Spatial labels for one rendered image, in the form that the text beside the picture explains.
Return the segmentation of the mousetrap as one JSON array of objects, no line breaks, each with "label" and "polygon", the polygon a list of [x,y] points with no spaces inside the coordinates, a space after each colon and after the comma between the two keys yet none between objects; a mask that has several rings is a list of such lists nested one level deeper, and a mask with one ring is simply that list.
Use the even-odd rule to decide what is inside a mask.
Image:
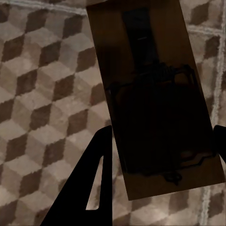
[{"label": "mousetrap", "polygon": [[86,9],[128,200],[226,183],[180,1]]}]

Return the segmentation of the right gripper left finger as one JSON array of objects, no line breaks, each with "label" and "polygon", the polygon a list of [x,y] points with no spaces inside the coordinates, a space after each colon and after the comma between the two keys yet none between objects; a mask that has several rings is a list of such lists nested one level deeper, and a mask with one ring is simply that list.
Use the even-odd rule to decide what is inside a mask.
[{"label": "right gripper left finger", "polygon": [[[99,208],[86,210],[102,156]],[[95,133],[40,226],[113,226],[111,125]]]}]

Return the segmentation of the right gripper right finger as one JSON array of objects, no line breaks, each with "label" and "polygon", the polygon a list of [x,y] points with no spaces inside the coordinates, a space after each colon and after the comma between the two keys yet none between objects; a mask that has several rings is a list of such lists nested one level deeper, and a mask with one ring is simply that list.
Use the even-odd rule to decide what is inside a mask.
[{"label": "right gripper right finger", "polygon": [[213,133],[216,140],[216,149],[226,163],[226,127],[215,125]]}]

